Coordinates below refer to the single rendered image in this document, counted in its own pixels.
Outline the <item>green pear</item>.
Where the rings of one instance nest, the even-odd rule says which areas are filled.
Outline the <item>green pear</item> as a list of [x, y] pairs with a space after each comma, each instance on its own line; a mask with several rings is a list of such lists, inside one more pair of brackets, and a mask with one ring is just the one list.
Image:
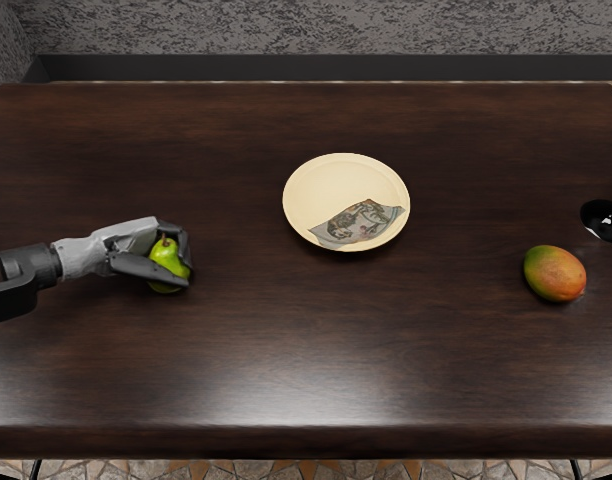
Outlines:
[[[190, 268], [184, 265], [178, 256], [177, 242], [167, 237], [164, 233], [161, 234], [160, 239], [150, 250], [148, 258], [186, 280], [191, 276]], [[161, 282], [149, 282], [148, 285], [152, 290], [160, 294], [171, 294], [181, 290], [181, 287]]]

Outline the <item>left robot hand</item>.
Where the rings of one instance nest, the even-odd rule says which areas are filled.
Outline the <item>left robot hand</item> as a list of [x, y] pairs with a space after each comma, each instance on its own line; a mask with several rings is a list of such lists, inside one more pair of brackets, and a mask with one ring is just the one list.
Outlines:
[[125, 274], [186, 288], [189, 286], [187, 279], [148, 258], [162, 235], [177, 243], [176, 258], [191, 269], [193, 265], [187, 232], [154, 216], [107, 226], [84, 238], [58, 240], [51, 247], [61, 262], [64, 280], [91, 273], [100, 276]]

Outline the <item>cream plate with printed pattern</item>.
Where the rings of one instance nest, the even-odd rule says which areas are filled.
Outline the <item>cream plate with printed pattern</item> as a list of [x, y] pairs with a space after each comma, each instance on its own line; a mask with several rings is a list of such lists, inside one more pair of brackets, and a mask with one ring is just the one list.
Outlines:
[[301, 237], [339, 252], [389, 242], [411, 211], [401, 177], [386, 164], [356, 153], [325, 154], [302, 164], [285, 184], [282, 205]]

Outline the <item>red-green mango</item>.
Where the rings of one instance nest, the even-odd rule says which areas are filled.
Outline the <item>red-green mango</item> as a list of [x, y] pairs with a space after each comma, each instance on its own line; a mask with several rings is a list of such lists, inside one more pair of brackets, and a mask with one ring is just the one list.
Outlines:
[[586, 270], [565, 249], [552, 245], [530, 248], [524, 256], [523, 273], [529, 287], [551, 302], [569, 302], [585, 293]]

